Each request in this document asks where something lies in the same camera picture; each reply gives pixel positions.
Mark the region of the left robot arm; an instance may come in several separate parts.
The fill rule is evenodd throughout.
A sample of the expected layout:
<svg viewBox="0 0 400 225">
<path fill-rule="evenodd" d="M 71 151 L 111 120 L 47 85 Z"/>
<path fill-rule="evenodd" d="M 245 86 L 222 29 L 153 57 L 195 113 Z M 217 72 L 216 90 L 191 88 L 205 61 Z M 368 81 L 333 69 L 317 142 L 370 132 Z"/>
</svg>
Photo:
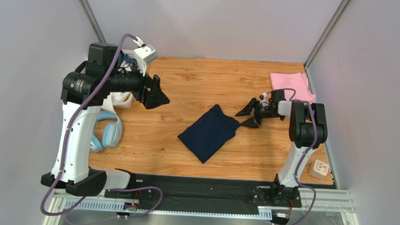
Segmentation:
<svg viewBox="0 0 400 225">
<path fill-rule="evenodd" d="M 124 51 L 115 44 L 92 43 L 88 59 L 62 81 L 63 123 L 57 158 L 41 184 L 63 189 L 77 197 L 94 197 L 104 190 L 123 190 L 131 172 L 89 166 L 90 146 L 101 107 L 111 93 L 130 92 L 146 109 L 170 103 L 162 92 L 158 75 L 150 77 L 147 65 L 158 58 L 150 44 Z"/>
</svg>

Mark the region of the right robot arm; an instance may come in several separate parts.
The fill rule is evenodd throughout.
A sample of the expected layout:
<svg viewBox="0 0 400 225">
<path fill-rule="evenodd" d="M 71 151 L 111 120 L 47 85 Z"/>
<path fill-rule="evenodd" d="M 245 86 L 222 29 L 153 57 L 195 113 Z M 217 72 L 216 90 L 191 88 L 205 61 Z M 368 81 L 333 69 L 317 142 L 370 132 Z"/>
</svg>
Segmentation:
<svg viewBox="0 0 400 225">
<path fill-rule="evenodd" d="M 289 139 L 291 147 L 287 159 L 276 174 L 270 188 L 256 188 L 253 201 L 281 207 L 290 206 L 299 197 L 301 175 L 311 155 L 328 136 L 325 106 L 322 103 L 309 103 L 306 100 L 285 97 L 286 89 L 276 89 L 252 98 L 236 114 L 247 116 L 241 126 L 257 129 L 263 119 L 289 118 Z"/>
</svg>

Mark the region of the navy blue t shirt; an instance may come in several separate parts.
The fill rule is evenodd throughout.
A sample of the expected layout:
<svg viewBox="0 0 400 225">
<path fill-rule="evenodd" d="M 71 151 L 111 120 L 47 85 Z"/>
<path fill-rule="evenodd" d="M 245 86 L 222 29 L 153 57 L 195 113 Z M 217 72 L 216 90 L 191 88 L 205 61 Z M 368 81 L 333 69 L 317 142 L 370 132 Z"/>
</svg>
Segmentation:
<svg viewBox="0 0 400 225">
<path fill-rule="evenodd" d="M 240 126 L 215 104 L 177 137 L 204 164 L 236 135 Z"/>
</svg>

